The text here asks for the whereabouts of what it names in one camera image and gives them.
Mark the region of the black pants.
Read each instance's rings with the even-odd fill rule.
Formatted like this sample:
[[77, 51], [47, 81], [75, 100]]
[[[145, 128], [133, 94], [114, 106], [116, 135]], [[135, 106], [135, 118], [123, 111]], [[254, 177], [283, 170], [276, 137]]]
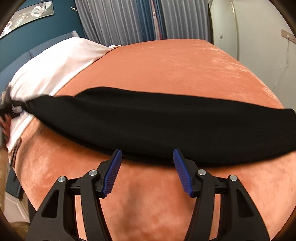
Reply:
[[272, 159], [295, 150], [295, 111], [239, 101], [96, 87], [43, 95], [24, 110], [90, 149], [162, 166], [173, 151], [203, 168]]

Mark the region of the wall socket panel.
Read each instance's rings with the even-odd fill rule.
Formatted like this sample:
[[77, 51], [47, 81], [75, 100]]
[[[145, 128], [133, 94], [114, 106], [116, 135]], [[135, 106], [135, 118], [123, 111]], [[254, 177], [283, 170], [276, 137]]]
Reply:
[[281, 36], [296, 44], [296, 37], [292, 33], [281, 29]]

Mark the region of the grey curtains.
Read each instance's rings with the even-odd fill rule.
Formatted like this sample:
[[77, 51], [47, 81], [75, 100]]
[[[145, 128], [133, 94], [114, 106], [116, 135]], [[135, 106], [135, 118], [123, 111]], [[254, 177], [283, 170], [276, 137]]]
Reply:
[[86, 38], [102, 45], [166, 39], [213, 42], [208, 1], [75, 1]]

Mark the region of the wall art panel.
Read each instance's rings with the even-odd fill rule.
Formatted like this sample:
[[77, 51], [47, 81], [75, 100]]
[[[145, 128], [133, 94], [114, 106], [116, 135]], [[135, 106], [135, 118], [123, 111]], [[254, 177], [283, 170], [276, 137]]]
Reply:
[[42, 1], [41, 3], [20, 9], [14, 13], [5, 26], [1, 33], [1, 38], [22, 25], [52, 15], [54, 15], [53, 1]]

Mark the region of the blue headboard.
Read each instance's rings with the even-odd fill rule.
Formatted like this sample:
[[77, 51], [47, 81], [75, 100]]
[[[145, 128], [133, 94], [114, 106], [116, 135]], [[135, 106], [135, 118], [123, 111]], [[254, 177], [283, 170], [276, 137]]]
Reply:
[[36, 57], [37, 55], [39, 55], [40, 53], [42, 53], [43, 51], [45, 51], [49, 47], [52, 47], [53, 45], [55, 45], [63, 40], [72, 38], [72, 37], [79, 37], [79, 35], [76, 31], [72, 31], [70, 33], [55, 37], [51, 40], [48, 40], [48, 41], [34, 47], [33, 49], [22, 54], [20, 57], [16, 58], [16, 60], [14, 60], [11, 64], [6, 66], [6, 68], [4, 68], [1, 71], [1, 93], [6, 90], [9, 82], [12, 80], [15, 73], [25, 63], [27, 63], [29, 60], [33, 59], [34, 57]]

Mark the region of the orange bed cover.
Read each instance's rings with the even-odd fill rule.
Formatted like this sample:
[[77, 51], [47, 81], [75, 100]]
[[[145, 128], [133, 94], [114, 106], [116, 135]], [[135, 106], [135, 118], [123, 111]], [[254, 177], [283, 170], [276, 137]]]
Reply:
[[[202, 40], [116, 48], [72, 78], [59, 95], [76, 95], [98, 86], [282, 107], [249, 69]], [[22, 134], [15, 171], [33, 208], [38, 209], [58, 177], [83, 176], [107, 159], [35, 119]], [[295, 230], [295, 153], [210, 173], [223, 178], [236, 175], [254, 200], [269, 236], [288, 240], [287, 232]], [[184, 192], [174, 168], [124, 161], [101, 205], [113, 240], [183, 240], [195, 201]]]

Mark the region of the standing floor mirror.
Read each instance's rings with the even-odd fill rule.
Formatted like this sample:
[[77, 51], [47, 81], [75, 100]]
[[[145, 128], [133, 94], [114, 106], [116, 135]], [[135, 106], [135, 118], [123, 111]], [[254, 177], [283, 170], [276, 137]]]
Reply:
[[238, 27], [233, 1], [213, 0], [209, 1], [209, 7], [214, 45], [238, 60]]

